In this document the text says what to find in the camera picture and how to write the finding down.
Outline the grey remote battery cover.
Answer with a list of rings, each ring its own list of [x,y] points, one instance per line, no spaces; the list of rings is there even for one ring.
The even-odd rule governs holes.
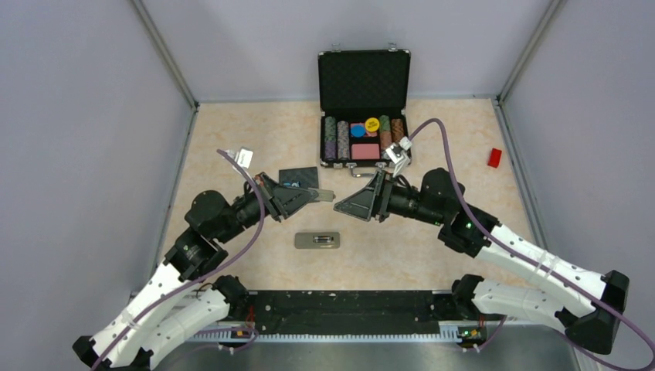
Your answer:
[[[316,193],[316,197],[312,199],[313,203],[332,203],[335,200],[335,194],[333,191],[328,189],[311,189],[312,192]]]

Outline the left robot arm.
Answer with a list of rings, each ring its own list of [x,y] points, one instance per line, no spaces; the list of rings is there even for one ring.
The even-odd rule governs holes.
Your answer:
[[[246,183],[233,203],[215,190],[199,193],[185,214],[188,228],[143,289],[107,327],[79,337],[73,351],[94,370],[152,370],[211,323],[243,317],[247,291],[233,276],[219,277],[182,310],[175,306],[228,257],[221,243],[267,216],[287,219],[318,196],[316,189],[281,185],[264,172]]]

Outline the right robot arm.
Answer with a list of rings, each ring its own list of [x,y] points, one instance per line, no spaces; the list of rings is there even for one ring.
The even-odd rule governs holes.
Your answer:
[[[610,354],[629,278],[618,271],[584,271],[520,237],[482,209],[471,206],[467,214],[457,197],[464,189],[453,186],[444,168],[428,171],[420,188],[379,170],[334,210],[364,221],[383,222],[397,215],[437,226],[446,247],[495,264],[533,286],[518,288],[466,274],[452,286],[453,309],[460,317],[515,317],[554,329],[584,350]]]

